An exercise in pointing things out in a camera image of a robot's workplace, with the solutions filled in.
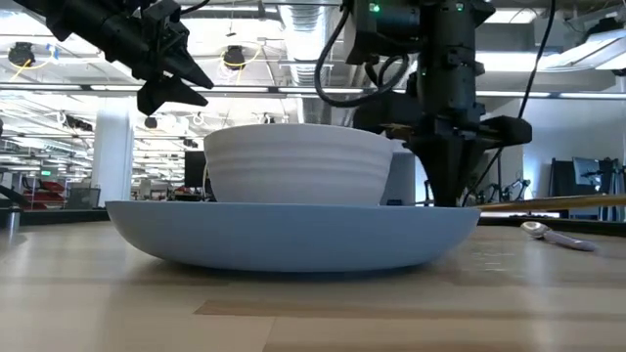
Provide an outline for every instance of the ventilation duct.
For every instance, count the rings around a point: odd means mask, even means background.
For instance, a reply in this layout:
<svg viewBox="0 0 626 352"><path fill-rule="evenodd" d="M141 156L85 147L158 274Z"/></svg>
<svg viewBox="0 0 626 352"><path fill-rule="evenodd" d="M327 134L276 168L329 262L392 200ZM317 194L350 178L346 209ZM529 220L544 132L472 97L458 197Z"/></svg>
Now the ventilation duct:
<svg viewBox="0 0 626 352"><path fill-rule="evenodd" d="M316 61L330 36L332 8L329 6L280 6L279 11L285 24L285 39L289 60ZM315 67L308 65L290 66L291 79L295 86L314 85ZM322 68L322 84L329 83L330 69ZM331 107L319 99L298 101L298 122L331 124Z"/></svg>

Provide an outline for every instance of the light blue dish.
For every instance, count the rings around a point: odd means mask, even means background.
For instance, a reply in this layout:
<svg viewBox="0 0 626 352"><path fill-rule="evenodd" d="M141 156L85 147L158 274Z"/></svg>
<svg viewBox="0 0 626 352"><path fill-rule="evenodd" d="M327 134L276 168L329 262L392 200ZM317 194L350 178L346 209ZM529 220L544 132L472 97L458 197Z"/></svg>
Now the light blue dish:
<svg viewBox="0 0 626 352"><path fill-rule="evenodd" d="M475 229L477 209L111 201L117 230L150 255L217 269L349 272L426 263Z"/></svg>

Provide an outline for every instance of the wooden table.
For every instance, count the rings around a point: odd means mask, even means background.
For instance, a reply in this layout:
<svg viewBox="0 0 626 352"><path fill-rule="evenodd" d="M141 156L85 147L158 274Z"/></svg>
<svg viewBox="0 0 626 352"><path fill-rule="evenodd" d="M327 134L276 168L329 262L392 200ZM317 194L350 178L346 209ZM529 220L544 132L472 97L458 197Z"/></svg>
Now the wooden table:
<svg viewBox="0 0 626 352"><path fill-rule="evenodd" d="M165 263L110 223L0 246L0 350L626 351L626 241L598 254L480 228L427 267L256 276Z"/></svg>

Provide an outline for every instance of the ceiling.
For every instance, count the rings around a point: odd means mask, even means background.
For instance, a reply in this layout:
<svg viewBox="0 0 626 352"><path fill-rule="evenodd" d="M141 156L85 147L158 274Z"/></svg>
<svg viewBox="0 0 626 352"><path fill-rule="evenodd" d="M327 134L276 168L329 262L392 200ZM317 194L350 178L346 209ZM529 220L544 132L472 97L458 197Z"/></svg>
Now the ceiling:
<svg viewBox="0 0 626 352"><path fill-rule="evenodd" d="M192 5L196 1L182 0L182 5ZM287 33L280 22L242 19L235 11L227 11L219 19L216 13L225 6L241 9L254 9L257 1L213 0L205 8L204 15L184 20L190 29L189 51L206 74L219 86L292 86L293 58L288 50ZM335 27L339 18L339 0L265 0L266 9L276 9L285 4L328 5L330 20L328 26ZM493 0L499 9L530 8L541 13L548 1ZM593 13L611 9L621 1L559 1L560 14ZM567 43L580 37L580 28L569 28L562 17L556 24L557 35L562 36L562 47L551 50L562 51ZM535 50L535 30L533 23L489 23L477 31L477 49L483 52L526 52ZM38 69L20 70L8 61L9 50L18 41L34 44L35 67ZM225 68L221 56L228 46L244 47L246 68L239 75ZM344 64L345 53L340 37L328 58L329 87L369 87L365 72L360 67ZM495 64L508 59L496 60ZM521 91L525 87L528 71L504 72L498 68L489 69L477 78L477 89L484 91ZM73 84L73 85L125 85L140 84L132 77L130 69L119 63L108 63L102 53L83 39L72 35L64 42L58 42L44 25L43 19L26 11L14 2L0 0L0 82L22 84ZM534 89L550 92L602 91L614 84L610 72L586 70L569 73L539 73ZM5 134L23 133L36 138L4 138L4 167L40 165L50 159L67 158L66 163L77 162L81 172L69 174L69 178L80 179L89 175L90 159L93 152L93 136L66 127L61 112L79 118L97 128L96 117L102 106L104 94L84 92L27 92L0 91L0 117L4 120ZM116 94L132 100L129 94ZM180 136L196 139L201 150L201 138L211 131L238 125L259 123L264 116L274 117L278 122L301 121L302 100L289 94L247 95L238 98L216 94L208 98L204 108L180 104L166 104L155 115L157 129L144 126L145 117L134 113L135 118L135 173L142 177L180 181L183 175L183 160L178 155L188 150ZM496 108L502 99L486 99L489 108ZM341 124L346 112L332 113L331 123ZM17 155L10 158L8 154ZM19 155L34 154L36 157Z"/></svg>

